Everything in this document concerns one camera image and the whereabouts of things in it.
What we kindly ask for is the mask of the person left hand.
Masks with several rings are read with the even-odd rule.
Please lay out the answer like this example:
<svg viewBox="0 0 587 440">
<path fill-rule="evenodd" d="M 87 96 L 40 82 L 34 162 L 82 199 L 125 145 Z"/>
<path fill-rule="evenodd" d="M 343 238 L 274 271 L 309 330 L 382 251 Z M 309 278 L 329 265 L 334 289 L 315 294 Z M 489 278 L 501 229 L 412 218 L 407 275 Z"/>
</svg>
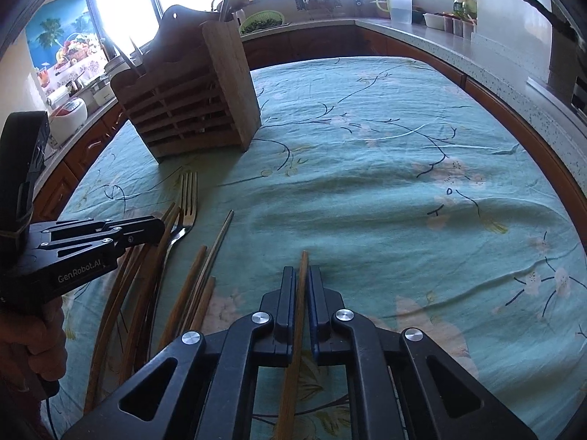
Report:
<svg viewBox="0 0 587 440">
<path fill-rule="evenodd" d="M 12 351 L 13 346 L 28 350 L 27 363 L 44 380 L 60 380 L 67 370 L 63 298 L 44 306 L 44 319 L 35 316 L 1 314 L 1 378 L 26 391 L 25 374 Z"/>
</svg>

